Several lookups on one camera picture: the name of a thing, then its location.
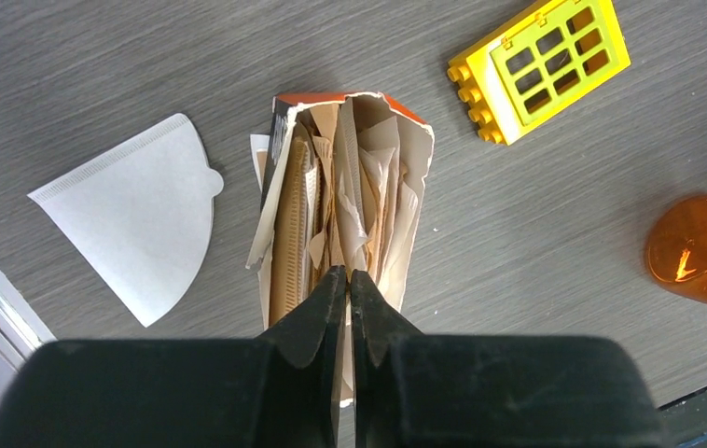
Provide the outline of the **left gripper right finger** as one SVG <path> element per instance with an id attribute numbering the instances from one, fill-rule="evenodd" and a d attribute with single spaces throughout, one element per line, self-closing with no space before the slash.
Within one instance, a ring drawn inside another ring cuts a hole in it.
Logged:
<path id="1" fill-rule="evenodd" d="M 402 447 L 404 343 L 422 333 L 383 297 L 370 275 L 350 279 L 355 445 Z"/>

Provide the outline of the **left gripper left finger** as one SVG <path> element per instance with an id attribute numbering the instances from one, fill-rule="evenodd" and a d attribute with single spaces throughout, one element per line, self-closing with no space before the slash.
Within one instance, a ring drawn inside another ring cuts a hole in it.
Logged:
<path id="1" fill-rule="evenodd" d="M 258 336 L 272 346 L 259 447 L 337 445 L 347 286 L 345 268 L 330 268 L 307 299 Z"/>

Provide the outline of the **coffee filter box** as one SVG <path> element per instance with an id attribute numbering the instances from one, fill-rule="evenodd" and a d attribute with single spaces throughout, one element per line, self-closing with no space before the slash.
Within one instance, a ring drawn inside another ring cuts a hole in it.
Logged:
<path id="1" fill-rule="evenodd" d="M 330 267 L 368 273 L 389 305 L 406 290 L 436 142 L 381 92 L 281 93 L 258 156 L 256 267 L 263 324 L 295 309 Z"/>

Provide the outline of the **amber glass carafe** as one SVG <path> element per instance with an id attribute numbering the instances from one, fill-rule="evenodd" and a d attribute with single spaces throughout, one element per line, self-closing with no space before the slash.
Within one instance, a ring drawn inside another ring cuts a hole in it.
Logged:
<path id="1" fill-rule="evenodd" d="M 685 198 L 658 219 L 644 263 L 657 285 L 707 304 L 707 194 Z"/>

